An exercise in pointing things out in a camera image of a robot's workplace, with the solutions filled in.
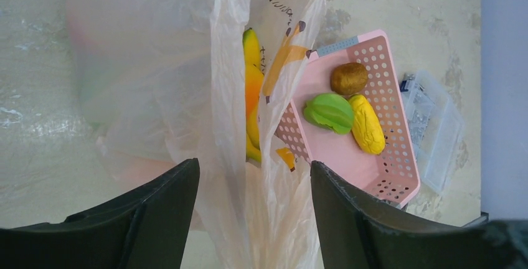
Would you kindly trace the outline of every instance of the cartoon print on bag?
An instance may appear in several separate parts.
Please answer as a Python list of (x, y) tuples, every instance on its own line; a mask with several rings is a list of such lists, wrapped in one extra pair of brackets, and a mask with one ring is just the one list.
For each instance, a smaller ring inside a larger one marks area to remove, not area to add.
[(271, 64), (267, 78), (264, 81), (264, 85), (262, 85), (262, 93), (266, 98), (266, 103), (270, 102), (270, 96), (275, 89), (275, 85), (277, 84), (277, 80), (279, 79), (280, 73), (284, 66), (290, 62), (303, 60), (305, 57), (309, 57), (311, 50), (306, 47), (291, 45), (291, 40), (293, 37), (303, 32), (305, 28), (306, 23), (304, 21), (299, 21), (299, 23), (295, 25), (293, 33), (291, 31), (291, 27), (286, 30), (286, 35), (284, 36), (281, 46), (275, 55), (273, 63)]

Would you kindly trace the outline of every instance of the kiwi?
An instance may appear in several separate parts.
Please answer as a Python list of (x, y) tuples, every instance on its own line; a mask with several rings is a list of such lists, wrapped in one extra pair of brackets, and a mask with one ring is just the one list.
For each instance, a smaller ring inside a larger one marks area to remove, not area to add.
[(367, 80), (368, 74), (365, 66), (357, 62), (349, 62), (332, 71), (330, 87), (332, 91), (342, 96), (351, 96), (361, 91), (367, 85)]

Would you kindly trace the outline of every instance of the white plastic bag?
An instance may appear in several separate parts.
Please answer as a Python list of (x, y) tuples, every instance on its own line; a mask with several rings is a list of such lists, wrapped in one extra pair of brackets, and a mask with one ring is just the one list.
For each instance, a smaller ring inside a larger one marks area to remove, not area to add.
[[(200, 222), (226, 268), (313, 268), (319, 247), (309, 166), (290, 169), (273, 136), (325, 0), (67, 0), (80, 102), (106, 168), (136, 187), (198, 157)], [(245, 163), (242, 33), (266, 74), (262, 166)]]

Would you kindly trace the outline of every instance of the perforated basket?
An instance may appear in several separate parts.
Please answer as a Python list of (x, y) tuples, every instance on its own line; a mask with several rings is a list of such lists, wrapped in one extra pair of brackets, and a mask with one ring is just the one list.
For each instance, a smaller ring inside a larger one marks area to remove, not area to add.
[[(302, 116), (307, 100), (332, 92), (331, 71), (348, 62), (360, 62), (368, 70), (369, 81), (361, 93), (372, 104), (385, 133), (386, 146), (379, 155), (363, 152), (352, 134), (337, 135), (309, 124)], [(408, 203), (420, 187), (389, 42), (383, 31), (313, 52), (275, 134), (296, 158), (321, 161), (347, 182), (397, 207)]]

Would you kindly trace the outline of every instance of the green vegetable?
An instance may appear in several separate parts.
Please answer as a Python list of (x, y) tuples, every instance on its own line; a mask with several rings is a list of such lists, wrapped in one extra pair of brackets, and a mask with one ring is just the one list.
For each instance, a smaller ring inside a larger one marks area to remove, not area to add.
[(307, 101), (303, 114), (308, 123), (340, 135), (350, 133), (354, 123), (350, 104), (335, 93), (323, 93)]

